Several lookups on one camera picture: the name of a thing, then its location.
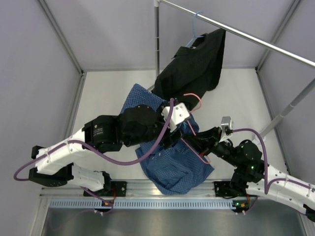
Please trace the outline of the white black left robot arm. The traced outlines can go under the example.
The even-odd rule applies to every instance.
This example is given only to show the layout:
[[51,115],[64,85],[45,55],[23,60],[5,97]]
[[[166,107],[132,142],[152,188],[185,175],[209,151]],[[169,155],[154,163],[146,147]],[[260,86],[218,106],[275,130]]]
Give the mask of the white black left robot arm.
[[159,144],[170,146],[171,136],[173,133],[181,135],[176,129],[189,117],[184,103],[173,107],[164,103],[156,111],[141,104],[125,109],[118,116],[98,116],[56,145],[34,146],[32,158],[37,162],[29,170],[29,180],[46,187],[73,184],[106,196],[112,189],[109,174],[80,167],[76,164],[78,160],[92,153],[103,156],[107,152],[120,151],[122,146],[155,141],[145,154],[147,157]]

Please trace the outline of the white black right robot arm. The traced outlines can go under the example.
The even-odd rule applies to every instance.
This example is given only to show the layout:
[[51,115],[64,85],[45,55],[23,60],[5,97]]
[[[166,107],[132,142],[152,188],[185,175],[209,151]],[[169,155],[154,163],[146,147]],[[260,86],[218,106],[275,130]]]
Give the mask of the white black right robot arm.
[[315,186],[286,174],[268,163],[265,143],[260,134],[254,133],[260,147],[250,140],[233,146],[229,137],[243,129],[214,127],[195,134],[185,134],[184,141],[199,155],[210,153],[234,166],[235,170],[229,182],[229,190],[234,195],[246,192],[248,195],[264,197],[289,206],[315,220]]

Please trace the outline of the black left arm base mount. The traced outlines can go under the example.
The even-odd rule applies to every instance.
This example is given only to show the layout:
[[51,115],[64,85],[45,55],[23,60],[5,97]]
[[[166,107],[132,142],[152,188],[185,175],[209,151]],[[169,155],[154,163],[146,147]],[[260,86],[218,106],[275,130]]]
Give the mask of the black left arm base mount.
[[98,191],[93,192],[89,190],[94,195],[98,197],[125,197],[127,190],[127,182],[126,181],[111,181],[111,188],[104,188]]

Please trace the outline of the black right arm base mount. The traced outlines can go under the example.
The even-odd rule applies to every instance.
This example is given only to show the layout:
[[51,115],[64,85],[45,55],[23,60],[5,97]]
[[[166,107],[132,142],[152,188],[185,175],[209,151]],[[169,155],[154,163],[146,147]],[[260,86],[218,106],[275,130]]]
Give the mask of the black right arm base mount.
[[229,181],[215,181],[214,190],[215,190],[216,197],[222,197],[225,199],[232,199],[232,198],[244,196],[243,192],[233,189],[230,186]]

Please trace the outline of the blue checked shirt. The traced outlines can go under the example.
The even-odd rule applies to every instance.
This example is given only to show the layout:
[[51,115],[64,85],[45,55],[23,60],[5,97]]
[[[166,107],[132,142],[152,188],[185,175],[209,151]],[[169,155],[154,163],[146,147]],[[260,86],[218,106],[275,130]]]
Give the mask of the blue checked shirt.
[[[162,98],[134,84],[121,112],[137,105],[147,105],[157,111],[163,102]],[[164,195],[186,194],[214,171],[210,164],[203,163],[181,140],[168,149],[158,146],[140,165],[146,177]]]

